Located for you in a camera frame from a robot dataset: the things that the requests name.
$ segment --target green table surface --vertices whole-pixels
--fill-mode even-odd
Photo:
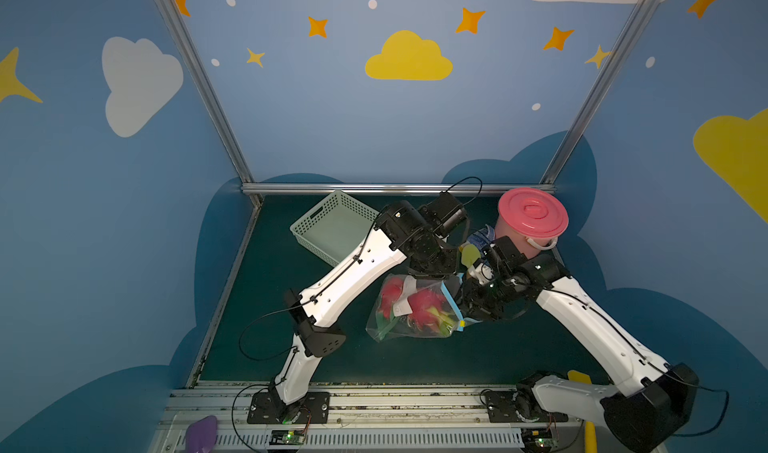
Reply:
[[[331,267],[304,249],[289,230],[321,196],[268,196],[264,201],[240,272],[224,310],[200,379],[267,381],[283,366],[287,353],[269,361],[245,358],[237,348],[244,328],[258,316],[285,308],[283,293],[297,292],[326,275]],[[359,196],[381,209],[401,197]],[[433,198],[409,197],[418,207]],[[467,205],[472,227],[495,224],[498,198],[477,198]],[[398,266],[394,273],[404,273]],[[341,314],[339,325],[347,339],[320,362],[312,381],[362,383],[514,383],[537,370],[566,374],[583,371],[594,382],[608,376],[587,350],[538,305],[509,322],[480,323],[446,339],[387,339],[375,342],[366,332],[371,308],[383,275]],[[512,305],[507,314],[516,313]],[[256,357],[271,356],[291,344],[293,325],[288,313],[271,315],[244,336],[244,348]]]

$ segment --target plastic basket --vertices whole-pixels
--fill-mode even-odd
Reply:
[[[338,265],[366,237],[374,208],[343,191],[334,191],[290,226],[299,244],[331,266]]]

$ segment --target mounting plate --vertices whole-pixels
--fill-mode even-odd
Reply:
[[[328,422],[328,406],[331,394],[328,391],[310,391],[304,398],[304,404],[312,414],[313,425],[325,424]],[[248,419],[246,422],[249,425],[279,425],[280,420],[277,419],[277,408],[270,397],[268,392],[258,393],[254,395],[250,401],[250,409],[248,410]],[[307,419],[306,409],[299,410],[299,416],[291,422],[291,424],[305,425]]]
[[[519,423],[520,421],[549,422],[550,413],[539,409],[538,405],[535,406],[535,408],[540,411],[537,419],[526,419],[520,415],[514,404],[515,393],[517,393],[517,391],[483,391],[482,400],[487,405],[488,419],[491,423]],[[551,415],[552,421],[556,421],[557,423],[565,423],[568,421],[568,415],[565,413],[551,413]]]

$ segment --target painted wall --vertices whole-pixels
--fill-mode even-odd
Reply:
[[[178,3],[257,180],[538,182],[635,1]]]
[[[250,202],[152,0],[0,22],[0,451],[145,451]]]
[[[669,439],[673,453],[768,441],[734,443],[768,419],[766,26],[764,0],[664,2],[558,179],[582,218],[558,244],[574,274],[640,341],[731,392],[720,429]],[[723,400],[701,391],[682,432]]]

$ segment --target pink bucket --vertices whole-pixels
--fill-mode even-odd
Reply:
[[[509,237],[528,258],[554,248],[567,227],[565,207],[547,192],[515,188],[498,200],[496,238]]]

